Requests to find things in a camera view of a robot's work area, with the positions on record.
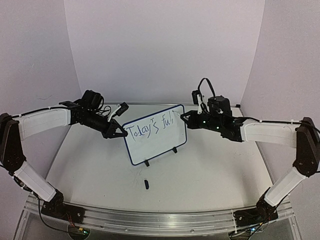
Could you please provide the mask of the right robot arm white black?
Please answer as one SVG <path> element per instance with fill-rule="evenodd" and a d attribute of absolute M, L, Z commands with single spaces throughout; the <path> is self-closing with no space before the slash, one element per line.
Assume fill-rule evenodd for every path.
<path fill-rule="evenodd" d="M 193 97 L 193 103 L 198 108 L 180 116 L 188 129 L 217 132 L 233 142 L 277 144 L 296 150 L 291 169 L 264 193 L 257 208 L 274 208 L 303 180 L 319 172 L 320 132 L 311 118 L 295 122 L 236 117 L 227 98 L 210 97 L 204 103 L 200 93 Z"/>

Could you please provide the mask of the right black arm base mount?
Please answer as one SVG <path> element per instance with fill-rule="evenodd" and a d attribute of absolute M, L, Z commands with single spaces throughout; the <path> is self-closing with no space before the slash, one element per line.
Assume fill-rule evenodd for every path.
<path fill-rule="evenodd" d="M 278 219 L 278 212 L 275 206 L 269 204 L 256 205 L 254 208 L 237 210 L 233 213 L 236 225 L 246 227 Z"/>

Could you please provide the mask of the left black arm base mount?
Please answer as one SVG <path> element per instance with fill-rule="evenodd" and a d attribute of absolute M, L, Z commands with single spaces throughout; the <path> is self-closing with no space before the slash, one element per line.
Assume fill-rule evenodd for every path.
<path fill-rule="evenodd" d="M 62 198 L 53 198 L 50 201 L 44 201 L 40 212 L 45 216 L 68 221 L 73 224 L 81 224 L 85 215 L 85 209 L 83 207 L 66 204 Z"/>

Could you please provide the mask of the dark blue marker cap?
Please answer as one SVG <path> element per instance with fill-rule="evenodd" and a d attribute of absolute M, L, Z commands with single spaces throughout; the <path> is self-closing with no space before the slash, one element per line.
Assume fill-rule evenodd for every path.
<path fill-rule="evenodd" d="M 144 180 L 145 189 L 148 190 L 150 188 L 149 182 L 147 179 Z"/>

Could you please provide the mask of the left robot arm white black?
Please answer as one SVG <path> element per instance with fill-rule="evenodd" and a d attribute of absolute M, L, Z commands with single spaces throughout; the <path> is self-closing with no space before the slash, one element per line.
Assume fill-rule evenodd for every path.
<path fill-rule="evenodd" d="M 129 109 L 121 103 L 108 115 L 103 113 L 104 98 L 100 93 L 86 90 L 80 99 L 63 101 L 56 106 L 36 109 L 18 115 L 3 113 L 0 116 L 0 164 L 12 178 L 28 192 L 48 202 L 48 210 L 57 218 L 67 213 L 62 197 L 27 162 L 22 141 L 30 136 L 65 126 L 80 124 L 100 132 L 105 139 L 124 138 L 127 131 L 114 119 Z"/>

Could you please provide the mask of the blue framed whiteboard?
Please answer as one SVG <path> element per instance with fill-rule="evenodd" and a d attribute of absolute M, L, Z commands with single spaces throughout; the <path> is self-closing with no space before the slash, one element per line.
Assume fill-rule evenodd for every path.
<path fill-rule="evenodd" d="M 185 113 L 182 104 L 126 122 L 122 127 L 128 135 L 124 138 L 133 166 L 152 160 L 187 142 L 187 127 L 172 111 Z"/>

